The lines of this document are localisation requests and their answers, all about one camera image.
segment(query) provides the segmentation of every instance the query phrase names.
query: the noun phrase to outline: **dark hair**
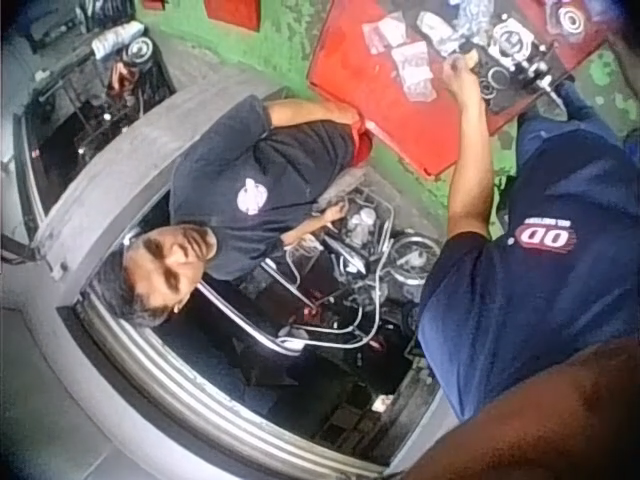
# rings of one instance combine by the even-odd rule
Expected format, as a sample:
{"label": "dark hair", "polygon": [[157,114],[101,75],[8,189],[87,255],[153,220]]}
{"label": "dark hair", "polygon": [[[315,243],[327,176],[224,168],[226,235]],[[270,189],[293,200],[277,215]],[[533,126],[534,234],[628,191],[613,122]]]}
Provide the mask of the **dark hair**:
{"label": "dark hair", "polygon": [[124,248],[111,252],[93,279],[98,297],[109,312],[135,327],[156,327],[164,322],[171,309],[148,308],[137,295],[124,268]]}

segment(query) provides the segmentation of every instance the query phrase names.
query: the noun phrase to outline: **workshop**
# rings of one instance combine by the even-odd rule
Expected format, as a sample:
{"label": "workshop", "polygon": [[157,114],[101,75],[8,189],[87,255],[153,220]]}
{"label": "workshop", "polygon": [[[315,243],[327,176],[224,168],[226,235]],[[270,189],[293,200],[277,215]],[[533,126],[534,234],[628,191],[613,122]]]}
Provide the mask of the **workshop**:
{"label": "workshop", "polygon": [[636,9],[3,5],[6,477],[638,478]]}

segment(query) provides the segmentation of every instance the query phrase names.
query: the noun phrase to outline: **mechanic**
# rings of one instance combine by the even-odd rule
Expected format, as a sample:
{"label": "mechanic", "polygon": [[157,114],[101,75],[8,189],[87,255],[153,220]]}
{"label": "mechanic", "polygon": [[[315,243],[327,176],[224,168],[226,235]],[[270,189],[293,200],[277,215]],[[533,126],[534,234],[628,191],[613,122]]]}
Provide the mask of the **mechanic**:
{"label": "mechanic", "polygon": [[234,280],[267,256],[342,218],[344,203],[312,215],[319,197],[371,151],[359,114],[332,102],[249,96],[177,163],[171,226],[105,260],[100,296],[113,314],[158,325],[188,301],[205,270]]}
{"label": "mechanic", "polygon": [[594,478],[640,445],[640,165],[561,82],[568,121],[519,118],[508,228],[491,241],[478,79],[461,56],[444,79],[461,150],[418,336],[455,414],[472,420],[408,478]]}

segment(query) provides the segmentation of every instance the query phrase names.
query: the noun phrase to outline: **black t-shirt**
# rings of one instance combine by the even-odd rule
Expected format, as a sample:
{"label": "black t-shirt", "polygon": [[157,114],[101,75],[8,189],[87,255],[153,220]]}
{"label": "black t-shirt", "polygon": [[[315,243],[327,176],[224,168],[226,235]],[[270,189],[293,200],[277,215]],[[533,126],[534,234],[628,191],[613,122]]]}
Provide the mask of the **black t-shirt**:
{"label": "black t-shirt", "polygon": [[547,140],[511,192],[509,229],[448,240],[420,342],[460,419],[595,344],[640,328],[640,168],[584,131]]}
{"label": "black t-shirt", "polygon": [[353,159],[350,128],[330,121],[271,129],[249,96],[222,115],[179,160],[171,223],[211,227],[218,251],[207,272],[233,280],[280,248]]}

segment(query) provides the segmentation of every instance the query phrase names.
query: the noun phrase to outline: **shirt logo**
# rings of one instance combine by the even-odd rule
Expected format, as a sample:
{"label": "shirt logo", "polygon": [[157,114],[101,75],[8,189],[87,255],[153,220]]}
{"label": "shirt logo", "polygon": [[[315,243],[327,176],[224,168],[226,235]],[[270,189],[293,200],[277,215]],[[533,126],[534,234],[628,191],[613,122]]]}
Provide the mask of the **shirt logo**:
{"label": "shirt logo", "polygon": [[528,218],[516,230],[515,237],[523,248],[555,253],[568,253],[577,242],[569,220]]}
{"label": "shirt logo", "polygon": [[238,192],[238,208],[247,215],[255,215],[267,201],[268,195],[264,185],[247,178],[244,187]]}

